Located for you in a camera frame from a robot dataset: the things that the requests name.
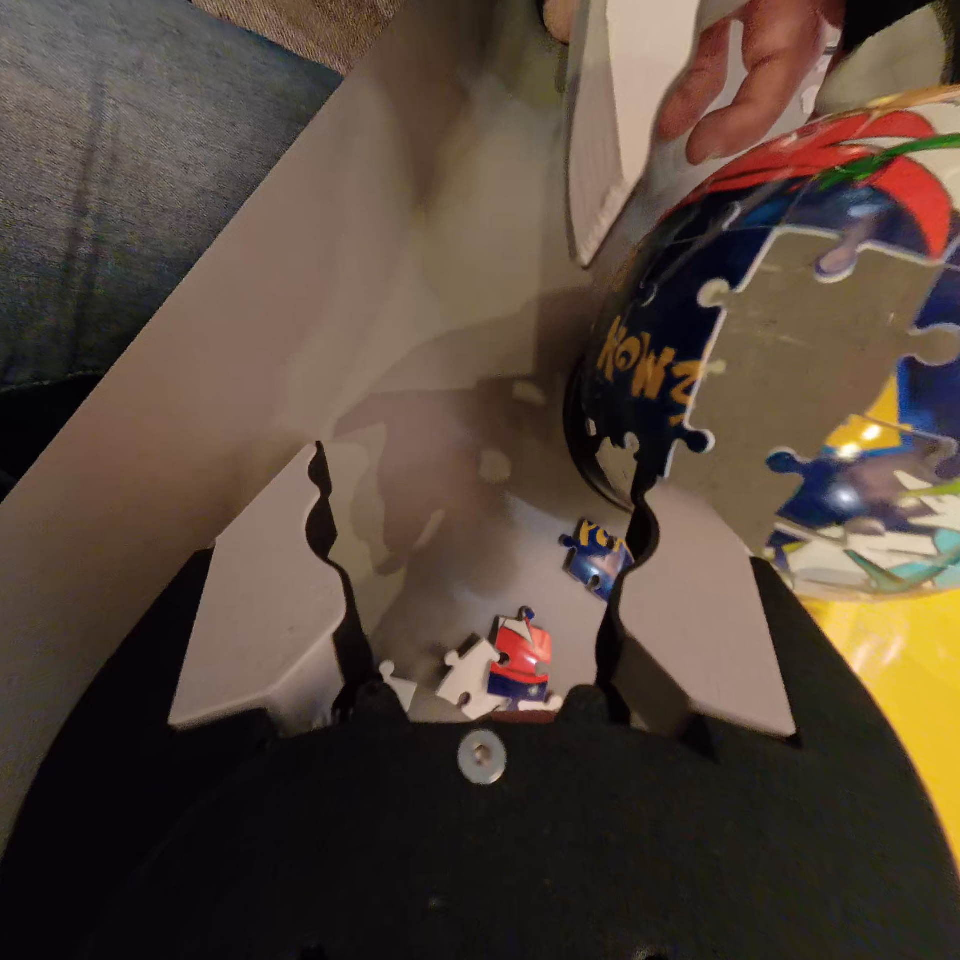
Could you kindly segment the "white-backed jigsaw puzzle piece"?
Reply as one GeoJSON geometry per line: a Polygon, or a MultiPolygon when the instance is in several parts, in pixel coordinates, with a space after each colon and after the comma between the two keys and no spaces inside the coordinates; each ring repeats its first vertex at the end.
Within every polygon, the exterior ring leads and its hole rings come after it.
{"type": "Polygon", "coordinates": [[[416,697],[418,684],[411,679],[400,678],[395,674],[396,664],[391,659],[384,659],[379,663],[381,680],[395,694],[405,714],[409,714],[416,697]]]}
{"type": "Polygon", "coordinates": [[[481,638],[475,638],[463,653],[448,652],[443,660],[447,672],[436,696],[471,721],[504,710],[508,700],[488,690],[491,665],[497,660],[497,649],[481,638]]]}

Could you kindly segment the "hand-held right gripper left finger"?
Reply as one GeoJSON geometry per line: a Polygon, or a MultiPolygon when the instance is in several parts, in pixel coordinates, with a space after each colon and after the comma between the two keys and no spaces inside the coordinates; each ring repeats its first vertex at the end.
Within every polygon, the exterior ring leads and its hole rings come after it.
{"type": "Polygon", "coordinates": [[[308,443],[217,537],[169,724],[264,711],[284,735],[334,720],[376,678],[345,570],[323,445],[308,443]]]}

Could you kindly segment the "blue jigsaw puzzle piece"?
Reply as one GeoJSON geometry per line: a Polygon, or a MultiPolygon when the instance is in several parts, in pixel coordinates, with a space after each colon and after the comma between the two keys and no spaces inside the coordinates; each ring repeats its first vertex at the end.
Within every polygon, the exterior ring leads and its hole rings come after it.
{"type": "Polygon", "coordinates": [[[563,570],[591,595],[610,602],[618,579],[635,565],[626,541],[600,524],[581,518],[573,532],[558,540],[565,551],[563,570]]]}

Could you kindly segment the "red jigsaw puzzle piece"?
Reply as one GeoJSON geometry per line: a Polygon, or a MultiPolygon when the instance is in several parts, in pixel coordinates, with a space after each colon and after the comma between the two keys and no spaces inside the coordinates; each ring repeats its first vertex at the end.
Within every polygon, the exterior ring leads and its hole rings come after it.
{"type": "Polygon", "coordinates": [[[553,641],[548,630],[535,623],[531,606],[515,616],[494,618],[488,641],[495,659],[488,667],[486,691],[500,700],[505,712],[556,714],[563,698],[550,688],[553,641]]]}

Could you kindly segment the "person's leg in jeans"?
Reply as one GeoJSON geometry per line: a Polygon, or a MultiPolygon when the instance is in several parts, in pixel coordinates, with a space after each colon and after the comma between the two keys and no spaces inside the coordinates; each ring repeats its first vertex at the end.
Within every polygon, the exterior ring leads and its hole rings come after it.
{"type": "Polygon", "coordinates": [[[190,2],[2,2],[2,394],[113,366],[340,81],[190,2]]]}

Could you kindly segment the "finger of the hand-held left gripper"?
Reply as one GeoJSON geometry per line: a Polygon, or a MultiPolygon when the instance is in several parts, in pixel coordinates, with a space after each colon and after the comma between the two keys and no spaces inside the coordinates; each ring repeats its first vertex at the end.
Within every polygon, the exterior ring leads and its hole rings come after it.
{"type": "Polygon", "coordinates": [[[571,255],[596,258],[647,168],[666,96],[691,63],[699,1],[580,2],[565,93],[571,255]]]}

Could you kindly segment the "person's left hand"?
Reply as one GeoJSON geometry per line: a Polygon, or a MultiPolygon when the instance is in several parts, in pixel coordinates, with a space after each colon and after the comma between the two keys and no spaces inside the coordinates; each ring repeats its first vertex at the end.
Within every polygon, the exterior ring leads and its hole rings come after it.
{"type": "Polygon", "coordinates": [[[660,142],[686,138],[692,165],[730,158],[766,138],[840,29],[845,1],[750,1],[702,31],[690,65],[657,118],[660,142]],[[742,27],[746,70],[731,102],[712,109],[726,84],[731,26],[742,27]]]}

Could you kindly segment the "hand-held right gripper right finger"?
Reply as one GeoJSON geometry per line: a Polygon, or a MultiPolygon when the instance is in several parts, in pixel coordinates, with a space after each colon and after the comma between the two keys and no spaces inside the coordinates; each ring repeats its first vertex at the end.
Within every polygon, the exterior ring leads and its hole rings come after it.
{"type": "Polygon", "coordinates": [[[667,738],[696,717],[796,733],[752,555],[696,494],[658,479],[633,510],[634,564],[597,636],[597,686],[614,722],[667,738]]]}

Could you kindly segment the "yellow plastic bin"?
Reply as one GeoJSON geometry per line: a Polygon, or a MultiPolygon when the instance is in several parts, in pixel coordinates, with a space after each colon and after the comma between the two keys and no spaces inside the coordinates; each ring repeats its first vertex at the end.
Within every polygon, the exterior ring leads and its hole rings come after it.
{"type": "Polygon", "coordinates": [[[896,829],[922,817],[959,853],[958,590],[907,599],[837,601],[796,595],[868,695],[886,735],[871,760],[874,792],[896,829]]]}

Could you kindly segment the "colourful cartoon puzzle ball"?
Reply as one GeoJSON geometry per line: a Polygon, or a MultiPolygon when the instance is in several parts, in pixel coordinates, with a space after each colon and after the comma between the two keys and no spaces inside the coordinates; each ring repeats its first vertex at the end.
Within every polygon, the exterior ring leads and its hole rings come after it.
{"type": "Polygon", "coordinates": [[[702,498],[799,594],[958,589],[958,83],[726,163],[611,256],[563,426],[625,512],[702,498]]]}

